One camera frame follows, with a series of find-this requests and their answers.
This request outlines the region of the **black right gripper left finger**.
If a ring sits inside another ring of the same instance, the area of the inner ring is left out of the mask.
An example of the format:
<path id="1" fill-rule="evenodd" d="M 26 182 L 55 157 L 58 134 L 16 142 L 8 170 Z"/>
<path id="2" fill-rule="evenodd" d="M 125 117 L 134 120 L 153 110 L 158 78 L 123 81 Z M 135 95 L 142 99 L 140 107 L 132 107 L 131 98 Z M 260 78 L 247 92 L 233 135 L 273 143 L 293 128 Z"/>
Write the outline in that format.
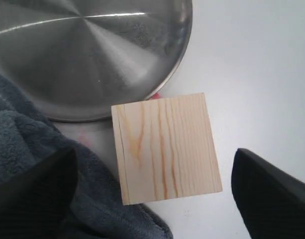
<path id="1" fill-rule="evenodd" d="M 0 184 L 0 239 L 56 239 L 77 182 L 76 153 L 64 148 Z"/>

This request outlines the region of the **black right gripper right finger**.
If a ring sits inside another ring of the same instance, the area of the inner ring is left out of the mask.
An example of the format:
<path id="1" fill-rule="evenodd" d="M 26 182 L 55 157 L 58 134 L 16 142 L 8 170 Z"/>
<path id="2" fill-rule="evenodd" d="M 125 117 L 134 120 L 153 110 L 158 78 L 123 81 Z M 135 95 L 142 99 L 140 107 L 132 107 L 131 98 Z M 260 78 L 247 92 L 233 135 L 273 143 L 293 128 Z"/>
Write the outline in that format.
<path id="1" fill-rule="evenodd" d="M 305 183 L 239 148 L 231 190 L 253 239 L 305 239 Z"/>

